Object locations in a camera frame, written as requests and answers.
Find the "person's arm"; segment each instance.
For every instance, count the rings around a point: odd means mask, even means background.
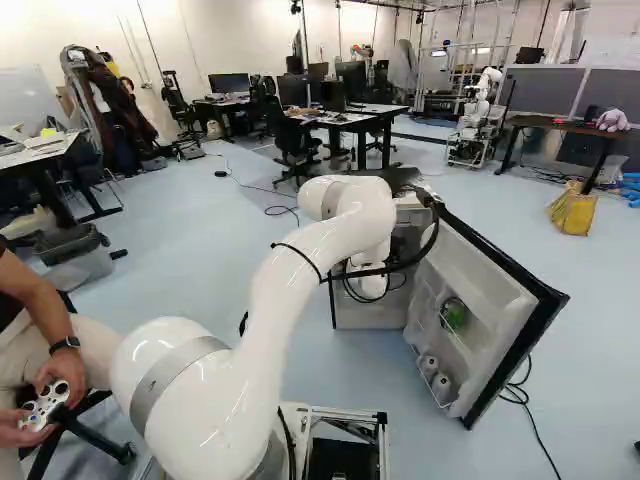
[[[56,289],[6,250],[0,257],[0,291],[19,300],[29,311],[49,345],[73,336],[69,312]],[[85,394],[84,366],[77,349],[57,350],[45,363],[35,379],[35,387],[42,391],[49,377],[62,378],[69,383],[67,405],[74,407]]]

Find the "trash can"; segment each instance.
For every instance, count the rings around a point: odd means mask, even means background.
[[[43,236],[34,252],[51,268],[45,277],[69,292],[113,272],[107,237],[93,224],[84,224]]]

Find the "door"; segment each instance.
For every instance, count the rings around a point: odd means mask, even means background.
[[[404,335],[438,405],[471,429],[569,297],[538,280],[444,204],[434,208],[438,237],[416,270]],[[434,227],[424,232],[423,245]],[[427,367],[427,359],[436,362],[436,370]],[[431,385],[438,373],[449,381],[444,394]]]

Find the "white bottle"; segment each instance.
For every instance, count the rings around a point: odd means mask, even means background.
[[[418,368],[420,368],[429,383],[438,373],[439,364],[438,358],[433,355],[421,355],[418,359]]]
[[[446,404],[449,399],[449,391],[451,390],[449,377],[442,372],[438,372],[433,378],[433,382],[431,382],[431,390],[440,405]]]

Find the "person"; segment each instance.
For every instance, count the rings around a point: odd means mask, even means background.
[[[109,389],[109,364],[120,337],[108,327],[69,315],[55,287],[7,249],[0,236],[0,477],[23,480],[19,447],[38,445],[55,429],[18,429],[26,411],[15,406],[26,384],[42,391],[51,380],[69,384],[69,408],[87,388]]]
[[[136,101],[136,95],[133,93],[134,87],[133,87],[133,80],[131,80],[129,77],[125,77],[124,75],[122,77],[120,77],[120,81],[122,82],[122,84],[124,85],[124,88],[127,90],[127,92],[129,93],[129,95],[131,95],[131,98],[133,98],[133,101]]]

